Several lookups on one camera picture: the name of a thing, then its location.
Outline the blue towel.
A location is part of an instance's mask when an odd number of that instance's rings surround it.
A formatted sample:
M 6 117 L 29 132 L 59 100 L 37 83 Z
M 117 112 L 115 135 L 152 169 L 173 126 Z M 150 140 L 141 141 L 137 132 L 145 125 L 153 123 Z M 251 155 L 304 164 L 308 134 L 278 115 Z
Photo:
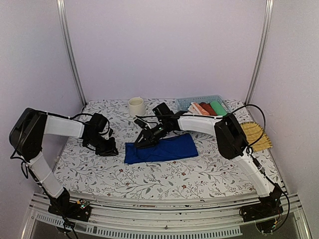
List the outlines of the blue towel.
M 125 164 L 164 162 L 197 157 L 196 145 L 189 133 L 164 138 L 155 146 L 136 148 L 133 143 L 125 144 Z

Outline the light blue plastic basket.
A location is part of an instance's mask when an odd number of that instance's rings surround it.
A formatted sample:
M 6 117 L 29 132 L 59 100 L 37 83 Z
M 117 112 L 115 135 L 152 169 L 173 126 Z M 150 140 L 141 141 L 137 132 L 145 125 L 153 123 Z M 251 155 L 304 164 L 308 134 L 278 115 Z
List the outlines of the light blue plastic basket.
M 219 102 L 226 112 L 230 113 L 231 109 L 224 101 L 224 99 L 220 95 L 212 95 L 212 96 L 200 96 L 200 97 L 188 97 L 188 98 L 179 98 L 176 100 L 177 110 L 178 111 L 186 111 L 192 102 L 196 103 L 211 103 L 212 101 Z

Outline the orange bunny pattern towel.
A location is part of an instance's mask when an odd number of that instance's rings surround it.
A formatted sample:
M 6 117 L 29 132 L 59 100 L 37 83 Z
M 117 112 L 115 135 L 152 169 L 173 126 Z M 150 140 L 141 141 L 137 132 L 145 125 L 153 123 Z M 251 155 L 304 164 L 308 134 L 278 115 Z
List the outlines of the orange bunny pattern towel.
M 209 112 L 206 111 L 200 104 L 196 102 L 190 103 L 190 106 L 187 109 L 190 113 L 194 115 L 202 115 L 202 116 L 209 116 Z

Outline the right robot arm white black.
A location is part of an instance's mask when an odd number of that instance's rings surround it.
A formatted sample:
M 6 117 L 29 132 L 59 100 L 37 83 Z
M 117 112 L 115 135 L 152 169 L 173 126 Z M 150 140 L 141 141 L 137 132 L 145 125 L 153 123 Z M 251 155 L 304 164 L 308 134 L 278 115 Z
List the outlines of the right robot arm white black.
M 153 113 L 158 120 L 155 127 L 148 125 L 145 116 L 137 116 L 134 121 L 142 129 L 134 143 L 136 148 L 155 146 L 161 138 L 175 130 L 213 135 L 216 137 L 220 155 L 234 161 L 253 183 L 261 202 L 258 205 L 260 216 L 268 217 L 277 209 L 283 193 L 281 187 L 266 175 L 234 113 L 217 117 L 196 115 L 187 111 L 174 113 L 166 103 L 153 108 Z

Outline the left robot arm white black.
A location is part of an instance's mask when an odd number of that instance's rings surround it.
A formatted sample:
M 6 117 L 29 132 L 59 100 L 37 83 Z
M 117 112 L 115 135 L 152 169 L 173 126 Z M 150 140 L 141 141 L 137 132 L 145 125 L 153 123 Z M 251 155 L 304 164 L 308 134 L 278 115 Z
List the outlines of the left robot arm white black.
M 74 205 L 64 198 L 69 193 L 54 176 L 44 158 L 43 138 L 46 135 L 78 138 L 82 140 L 83 147 L 93 147 L 98 156 L 116 156 L 118 150 L 110 132 L 109 121 L 102 114 L 94 113 L 88 121 L 82 122 L 76 117 L 27 108 L 11 130 L 9 142 L 14 148 L 12 157 L 27 165 L 39 185 L 56 200 L 56 210 L 63 216 L 70 216 L 74 212 Z

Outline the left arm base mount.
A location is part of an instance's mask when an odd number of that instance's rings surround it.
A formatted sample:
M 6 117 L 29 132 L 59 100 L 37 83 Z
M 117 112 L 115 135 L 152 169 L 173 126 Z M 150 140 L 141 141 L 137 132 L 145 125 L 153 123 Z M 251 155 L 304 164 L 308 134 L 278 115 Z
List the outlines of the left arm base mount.
M 92 207 L 88 201 L 80 199 L 71 202 L 69 197 L 53 198 L 50 200 L 48 212 L 67 219 L 74 219 L 82 222 L 88 222 Z

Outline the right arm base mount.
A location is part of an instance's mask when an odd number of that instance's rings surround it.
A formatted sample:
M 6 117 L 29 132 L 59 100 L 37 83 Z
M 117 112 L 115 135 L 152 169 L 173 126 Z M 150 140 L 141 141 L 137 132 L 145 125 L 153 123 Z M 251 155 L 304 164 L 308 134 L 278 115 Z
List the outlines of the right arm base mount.
M 256 204 L 242 206 L 239 210 L 239 215 L 244 222 L 264 219 L 271 216 L 280 215 L 283 213 L 281 202 L 277 198 L 264 197 L 259 198 L 260 202 Z

